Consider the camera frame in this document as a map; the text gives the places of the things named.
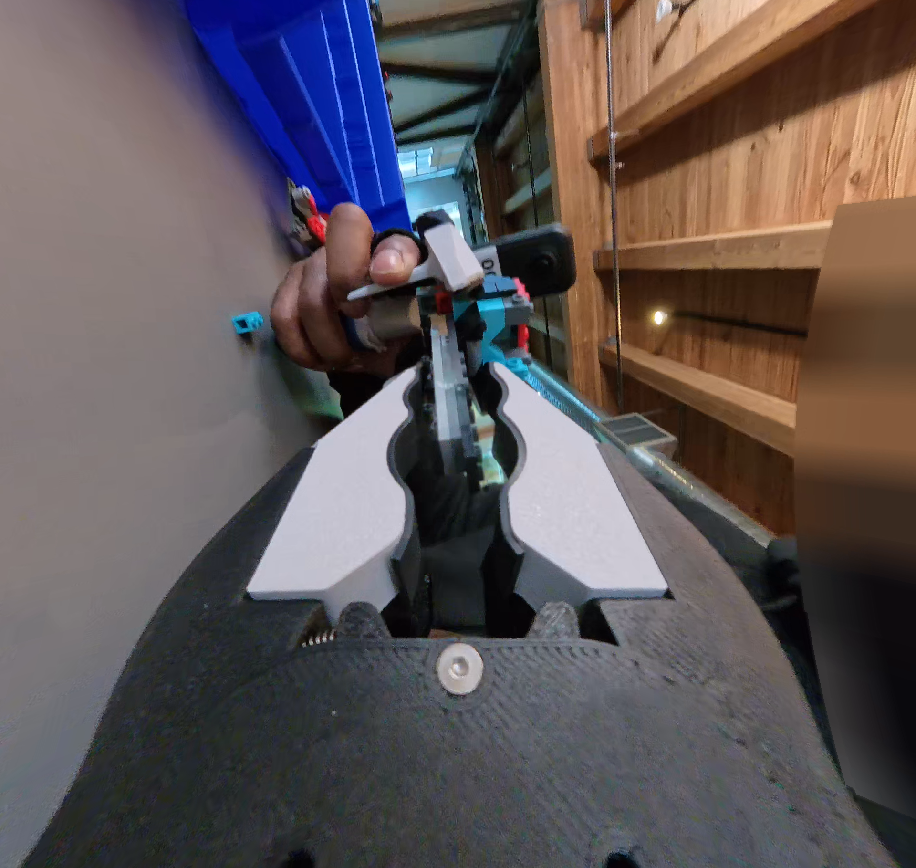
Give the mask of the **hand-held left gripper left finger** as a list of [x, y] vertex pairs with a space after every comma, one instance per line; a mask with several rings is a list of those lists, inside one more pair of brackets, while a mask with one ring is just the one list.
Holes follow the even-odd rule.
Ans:
[[392, 557], [407, 529], [407, 495], [389, 450], [408, 421], [418, 371], [405, 370], [313, 446], [246, 593], [256, 601], [316, 600], [325, 610], [399, 592]]

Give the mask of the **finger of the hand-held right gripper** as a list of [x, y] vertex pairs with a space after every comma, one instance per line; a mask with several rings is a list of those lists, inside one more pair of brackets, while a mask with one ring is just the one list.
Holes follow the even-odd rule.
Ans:
[[406, 282], [394, 285], [370, 284], [348, 294], [350, 302], [374, 298], [423, 285], [438, 285], [447, 293], [462, 293], [480, 287], [484, 268], [445, 211], [421, 214], [415, 222], [418, 249], [422, 261]]
[[361, 318], [361, 343], [364, 345], [386, 345], [421, 331], [417, 300], [371, 300], [366, 315]]

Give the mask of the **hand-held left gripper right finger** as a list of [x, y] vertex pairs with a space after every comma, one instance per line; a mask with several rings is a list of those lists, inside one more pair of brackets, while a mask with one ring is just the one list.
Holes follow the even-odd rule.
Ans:
[[520, 559], [510, 592], [533, 610], [562, 601], [661, 599], [668, 583], [599, 443], [502, 363], [496, 420], [517, 458], [500, 494], [503, 534]]

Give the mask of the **multicolour toy brick model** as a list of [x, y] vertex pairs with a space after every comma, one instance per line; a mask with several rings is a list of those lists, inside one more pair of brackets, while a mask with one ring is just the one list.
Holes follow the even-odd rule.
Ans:
[[462, 293], [418, 289], [426, 355], [421, 365], [423, 412], [448, 476], [462, 476], [472, 492], [484, 484], [475, 408], [475, 378], [491, 363], [525, 376], [531, 365], [533, 305], [521, 278], [487, 274]]

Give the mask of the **person's right hand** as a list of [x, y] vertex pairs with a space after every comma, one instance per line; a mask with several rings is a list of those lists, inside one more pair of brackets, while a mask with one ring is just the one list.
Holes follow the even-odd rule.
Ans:
[[399, 287], [421, 263], [411, 237], [391, 235], [373, 246], [374, 229], [360, 207], [339, 204], [327, 221], [325, 244], [295, 263], [277, 289], [270, 323], [282, 351], [294, 363], [319, 372], [367, 373], [387, 379], [396, 372], [408, 338], [383, 352], [355, 352], [342, 317], [359, 318], [367, 302], [349, 301], [349, 293], [376, 284]]

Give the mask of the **metal ceiling vent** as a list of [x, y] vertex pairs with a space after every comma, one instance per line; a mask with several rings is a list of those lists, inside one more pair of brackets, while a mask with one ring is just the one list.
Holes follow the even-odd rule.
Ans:
[[605, 418], [596, 424], [595, 431], [623, 452], [652, 450], [671, 459], [679, 447], [674, 435], [635, 413]]

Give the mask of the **red and white toy pieces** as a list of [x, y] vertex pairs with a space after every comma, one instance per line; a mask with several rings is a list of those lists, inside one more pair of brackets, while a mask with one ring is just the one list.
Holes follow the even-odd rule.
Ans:
[[310, 251], [324, 246], [328, 214], [319, 210], [309, 187], [297, 185], [290, 177], [287, 185], [292, 238]]

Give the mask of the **blue plastic storage bin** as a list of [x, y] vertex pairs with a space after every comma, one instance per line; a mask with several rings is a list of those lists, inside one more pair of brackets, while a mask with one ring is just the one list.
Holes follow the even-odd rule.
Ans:
[[289, 180], [408, 230], [370, 0], [184, 0], [189, 22]]

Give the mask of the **galvanized metal duct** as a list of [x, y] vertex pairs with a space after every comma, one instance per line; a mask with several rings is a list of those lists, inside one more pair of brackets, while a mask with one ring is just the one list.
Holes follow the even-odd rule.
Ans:
[[[587, 402], [568, 383], [532, 361], [522, 377], [542, 397], [600, 443], [597, 423], [608, 417], [606, 411]], [[700, 531], [709, 543], [738, 541], [766, 549], [774, 539], [763, 525], [699, 481], [673, 458], [643, 449], [621, 451], [631, 466]]]

